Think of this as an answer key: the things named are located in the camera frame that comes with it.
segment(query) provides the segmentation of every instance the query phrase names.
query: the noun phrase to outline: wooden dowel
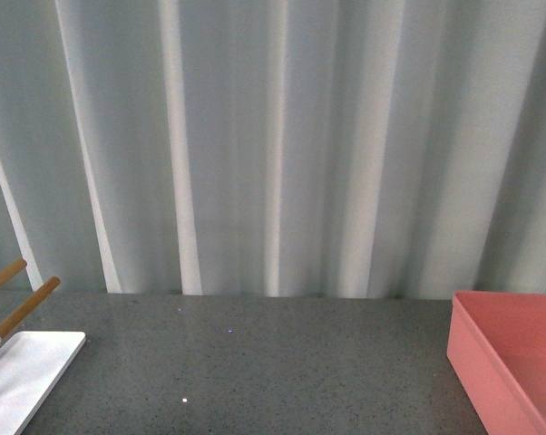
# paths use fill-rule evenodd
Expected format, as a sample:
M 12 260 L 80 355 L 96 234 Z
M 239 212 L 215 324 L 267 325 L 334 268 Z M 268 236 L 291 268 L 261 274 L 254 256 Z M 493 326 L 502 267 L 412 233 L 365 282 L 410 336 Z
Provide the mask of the wooden dowel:
M 59 278 L 52 276 L 0 323 L 0 337 L 4 339 L 59 285 Z
M 9 281 L 27 266 L 27 262 L 22 258 L 15 260 L 11 265 L 7 266 L 0 272 L 0 286 Z

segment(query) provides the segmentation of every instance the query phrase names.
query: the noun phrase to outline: white base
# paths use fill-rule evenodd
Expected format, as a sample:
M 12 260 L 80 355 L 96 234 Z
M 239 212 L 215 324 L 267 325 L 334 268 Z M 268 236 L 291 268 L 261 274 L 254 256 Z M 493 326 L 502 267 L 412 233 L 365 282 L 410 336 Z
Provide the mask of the white base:
M 20 434 L 85 342 L 85 333 L 16 333 L 0 348 L 0 435 Z

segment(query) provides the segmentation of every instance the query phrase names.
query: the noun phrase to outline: curtain pleat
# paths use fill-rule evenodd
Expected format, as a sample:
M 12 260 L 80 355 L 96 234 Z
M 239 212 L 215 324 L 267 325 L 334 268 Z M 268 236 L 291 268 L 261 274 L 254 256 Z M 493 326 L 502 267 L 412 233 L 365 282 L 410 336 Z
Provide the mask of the curtain pleat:
M 36 289 L 546 293 L 546 0 L 0 2 Z

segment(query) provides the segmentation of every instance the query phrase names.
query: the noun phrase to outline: pink tray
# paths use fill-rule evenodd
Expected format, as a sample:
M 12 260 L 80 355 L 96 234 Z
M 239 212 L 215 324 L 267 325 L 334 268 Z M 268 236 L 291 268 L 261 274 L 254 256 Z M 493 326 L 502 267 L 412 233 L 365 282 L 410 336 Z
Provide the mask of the pink tray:
M 546 435 L 546 295 L 456 292 L 448 358 L 491 435 Z

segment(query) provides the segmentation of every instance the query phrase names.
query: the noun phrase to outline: gray countertop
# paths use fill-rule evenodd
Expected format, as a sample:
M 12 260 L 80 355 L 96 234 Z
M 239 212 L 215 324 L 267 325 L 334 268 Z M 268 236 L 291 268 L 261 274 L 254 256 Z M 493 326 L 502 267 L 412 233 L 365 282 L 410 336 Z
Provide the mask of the gray countertop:
M 0 292 L 0 321 L 27 296 Z M 445 356 L 450 314 L 450 301 L 53 294 L 23 329 L 88 341 L 24 434 L 484 434 Z

